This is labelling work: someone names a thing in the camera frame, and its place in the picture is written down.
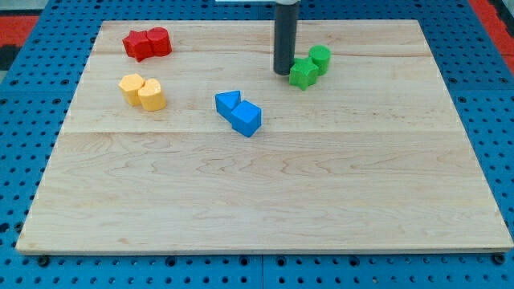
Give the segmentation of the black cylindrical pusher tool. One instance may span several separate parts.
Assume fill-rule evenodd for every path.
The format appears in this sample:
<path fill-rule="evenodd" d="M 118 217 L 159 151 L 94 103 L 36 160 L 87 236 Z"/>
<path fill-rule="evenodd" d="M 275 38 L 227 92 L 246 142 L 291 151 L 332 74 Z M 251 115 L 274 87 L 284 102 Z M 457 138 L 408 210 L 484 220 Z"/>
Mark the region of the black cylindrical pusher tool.
<path fill-rule="evenodd" d="M 288 75 L 294 63 L 299 8 L 299 0 L 275 1 L 273 69 L 278 75 Z"/>

